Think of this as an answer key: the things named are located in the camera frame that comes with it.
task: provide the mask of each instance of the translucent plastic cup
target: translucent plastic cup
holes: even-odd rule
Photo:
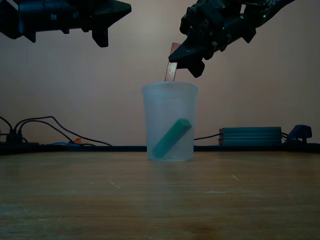
[[[143,87],[142,92],[148,158],[192,160],[198,88],[184,82],[157,82]]]

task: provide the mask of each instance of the wall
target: wall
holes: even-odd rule
[[[69,129],[113,145],[144,145],[141,87],[163,81],[180,19],[196,0],[127,0],[132,13],[109,29],[108,48],[71,30],[25,38],[0,35],[0,115],[12,123],[54,115]],[[196,136],[222,127],[312,126],[320,142],[320,1],[297,0],[257,30],[207,61],[202,77],[177,81],[199,88]],[[0,122],[4,132],[6,126]],[[29,141],[64,139],[48,126],[26,125]],[[197,144],[217,144],[216,139]]]

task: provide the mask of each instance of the green block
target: green block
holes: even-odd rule
[[[154,146],[152,153],[156,158],[163,158],[174,145],[192,128],[188,119],[180,118]]]

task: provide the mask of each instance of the cup rim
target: cup rim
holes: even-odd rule
[[[192,88],[194,88],[196,90],[195,93],[198,93],[199,89],[196,85],[193,85],[191,83],[188,82],[183,82],[183,81],[160,81],[160,82],[154,82],[154,83],[150,83],[148,85],[145,85],[142,88],[142,92],[144,93],[146,91],[146,89],[156,86],[156,85],[185,85],[185,86],[190,86]]]

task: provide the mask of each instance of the wooden table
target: wooden table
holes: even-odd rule
[[[1,156],[0,239],[320,239],[320,155]]]

